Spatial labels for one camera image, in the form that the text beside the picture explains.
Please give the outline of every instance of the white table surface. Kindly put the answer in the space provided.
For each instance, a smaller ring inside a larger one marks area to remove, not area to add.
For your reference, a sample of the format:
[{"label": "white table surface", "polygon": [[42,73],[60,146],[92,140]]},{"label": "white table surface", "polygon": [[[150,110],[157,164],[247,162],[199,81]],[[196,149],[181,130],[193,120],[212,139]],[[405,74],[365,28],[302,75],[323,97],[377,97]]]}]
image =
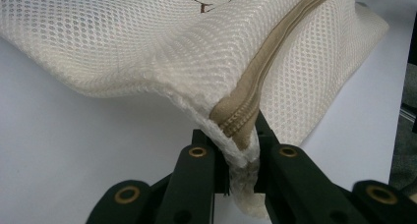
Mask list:
[{"label": "white table surface", "polygon": [[[330,179],[387,182],[417,0],[358,0],[390,25],[303,148]],[[97,99],[0,38],[0,224],[85,223],[108,188],[172,172],[196,128],[158,95]],[[215,223],[269,223],[218,196]]]}]

